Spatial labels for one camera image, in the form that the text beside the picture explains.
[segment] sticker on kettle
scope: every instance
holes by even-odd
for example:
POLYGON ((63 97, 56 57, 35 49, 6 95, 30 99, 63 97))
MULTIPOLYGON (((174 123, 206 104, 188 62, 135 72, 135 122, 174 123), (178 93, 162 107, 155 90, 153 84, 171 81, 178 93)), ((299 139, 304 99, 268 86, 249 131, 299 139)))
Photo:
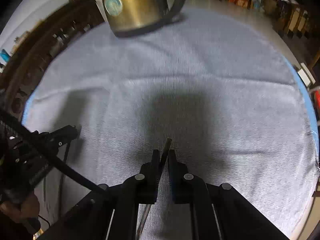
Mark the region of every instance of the sticker on kettle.
POLYGON ((118 16, 123 9, 121 0, 104 0, 104 6, 111 16, 118 16))

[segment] blue object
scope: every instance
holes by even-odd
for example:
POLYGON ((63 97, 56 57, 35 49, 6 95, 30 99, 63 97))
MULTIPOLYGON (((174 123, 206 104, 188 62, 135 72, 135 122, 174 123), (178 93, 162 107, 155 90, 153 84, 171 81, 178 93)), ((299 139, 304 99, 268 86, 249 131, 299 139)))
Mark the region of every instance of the blue object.
POLYGON ((5 51, 5 49, 2 49, 0 52, 0 56, 1 58, 3 58, 3 60, 8 63, 10 60, 10 55, 5 51))
POLYGON ((297 82, 299 90, 303 95, 304 104, 305 104, 305 107, 306 107, 306 110, 307 110, 307 113, 309 116, 309 120, 310 120, 310 128, 311 128, 312 136, 313 136, 315 143, 316 143, 317 152, 319 153, 318 125, 317 125, 316 114, 315 114, 309 93, 308 93, 305 85, 303 84, 301 78, 298 76, 298 73, 294 70, 291 63, 285 57, 284 57, 284 60, 287 63, 287 65, 289 66, 289 69, 291 70, 291 72, 293 74, 294 80, 297 82))
POLYGON ((32 94, 30 95, 30 97, 28 98, 28 100, 26 101, 26 104, 24 106, 22 120, 21 120, 21 124, 22 125, 26 124, 28 113, 29 113, 29 110, 31 108, 32 101, 33 101, 34 97, 35 97, 35 91, 32 92, 32 94))

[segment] red object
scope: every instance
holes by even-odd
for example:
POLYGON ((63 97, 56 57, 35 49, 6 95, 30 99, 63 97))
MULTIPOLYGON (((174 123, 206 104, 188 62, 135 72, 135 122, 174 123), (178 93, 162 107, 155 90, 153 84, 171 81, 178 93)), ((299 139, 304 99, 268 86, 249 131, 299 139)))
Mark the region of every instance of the red object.
POLYGON ((319 90, 317 90, 315 92, 314 99, 315 99, 316 109, 318 111, 318 114, 320 114, 320 92, 319 92, 319 90))

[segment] gray cloth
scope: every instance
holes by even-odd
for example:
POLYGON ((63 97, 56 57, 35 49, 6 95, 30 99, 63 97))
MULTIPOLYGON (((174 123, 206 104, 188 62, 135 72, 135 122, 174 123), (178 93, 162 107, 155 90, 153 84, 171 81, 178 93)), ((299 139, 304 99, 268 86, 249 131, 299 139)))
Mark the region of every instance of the gray cloth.
MULTIPOLYGON (((207 183, 232 184, 289 236, 315 188, 316 145, 283 57, 235 20, 185 8, 185 19, 117 39, 103 24, 68 47, 36 90, 26 125, 81 127, 68 164, 109 186, 137 174, 173 139, 179 161, 207 183)), ((59 173, 36 190, 57 219, 59 173)), ((69 178, 63 211, 88 190, 69 178)), ((143 239, 191 239, 187 205, 173 205, 164 171, 143 239)))

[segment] kettle handle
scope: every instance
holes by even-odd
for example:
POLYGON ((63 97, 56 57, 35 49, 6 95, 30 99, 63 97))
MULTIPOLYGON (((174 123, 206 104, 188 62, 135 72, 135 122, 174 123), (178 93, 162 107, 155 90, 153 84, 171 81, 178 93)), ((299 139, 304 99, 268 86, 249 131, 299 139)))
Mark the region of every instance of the kettle handle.
POLYGON ((172 18, 175 17, 181 11, 185 1, 186 0, 174 0, 170 11, 166 13, 161 20, 162 25, 165 25, 171 22, 172 18))
POLYGON ((172 18, 175 17, 181 11, 185 1, 186 0, 174 0, 170 11, 167 12, 160 21, 154 24, 142 27, 140 29, 125 31, 125 32, 123 31, 114 32, 114 35, 118 38, 128 38, 128 37, 149 33, 156 29, 159 29, 162 26, 169 24, 171 22, 172 18))

